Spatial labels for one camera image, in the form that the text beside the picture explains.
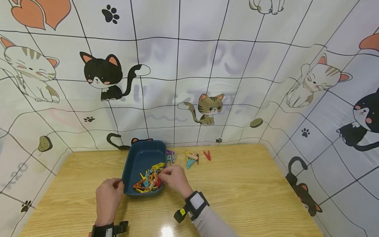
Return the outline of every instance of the left hand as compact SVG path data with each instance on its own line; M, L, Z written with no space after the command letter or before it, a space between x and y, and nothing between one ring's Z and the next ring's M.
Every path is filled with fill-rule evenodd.
M95 226L112 224L116 217L116 211L124 194L124 183L119 178L106 179L96 189L96 213Z

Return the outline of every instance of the white cat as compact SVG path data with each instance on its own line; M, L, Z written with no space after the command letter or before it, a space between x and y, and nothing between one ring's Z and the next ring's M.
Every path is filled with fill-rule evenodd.
M258 10L262 14L276 15L284 9L284 0L250 0L249 4L251 9Z
M301 78L287 92L286 104L291 108L307 106L312 102L315 92L332 88L338 82L352 78L352 75L327 65L326 54L323 54L313 68L310 68L309 64L301 66Z
M14 77L20 91L38 102L59 103L58 93L46 84L55 79L59 60L43 56L30 48L16 46L1 35L0 43L5 48L5 60L0 59L0 69Z

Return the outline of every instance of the black paw print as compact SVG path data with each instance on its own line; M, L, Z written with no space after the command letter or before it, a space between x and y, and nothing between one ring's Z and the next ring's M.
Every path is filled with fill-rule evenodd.
M102 9L101 12L105 16L106 22L112 21L113 23L117 24L116 20L120 19L120 16L115 14L117 12L117 9L115 9L115 8L111 9L111 5L109 5L109 4L106 6L106 9Z
M27 212L31 206L31 201L26 200L25 203L22 204L21 212Z
M309 129L304 128L301 131L303 132L303 134L302 134L303 137L308 137L308 135L310 134Z
M94 120L95 120L94 117L86 117L86 118L84 119L85 122L92 122L92 121L94 121Z

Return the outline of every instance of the black wrist strap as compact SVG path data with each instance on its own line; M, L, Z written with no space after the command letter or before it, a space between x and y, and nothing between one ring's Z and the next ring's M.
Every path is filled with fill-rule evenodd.
M91 237L114 237L120 233L124 233L128 230L128 221L122 221L118 226L114 223L106 226L95 226L92 227Z
M201 199L204 201L197 209L192 205L191 203L191 199L193 197L195 197L196 195L200 195ZM189 213L190 217L191 217L191 220L194 221L199 215L200 213L203 211L203 209L206 207L206 206L209 206L209 203L208 201L205 199L204 195L202 194L202 192L198 192L198 191L195 191L193 192L186 200L185 200L186 204L184 205L184 207L178 211L176 211L176 213L174 214L174 218L175 220L180 223L184 220L185 216L187 213Z

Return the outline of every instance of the hand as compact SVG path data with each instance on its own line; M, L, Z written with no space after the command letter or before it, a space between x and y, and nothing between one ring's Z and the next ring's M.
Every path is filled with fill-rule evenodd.
M159 174L159 178L175 191L177 191L183 199L188 198L193 189L188 183L184 169L179 165L167 167Z
M121 179L106 179L96 189L96 213L95 226L112 224L116 217L116 210L120 205L124 193L124 183Z

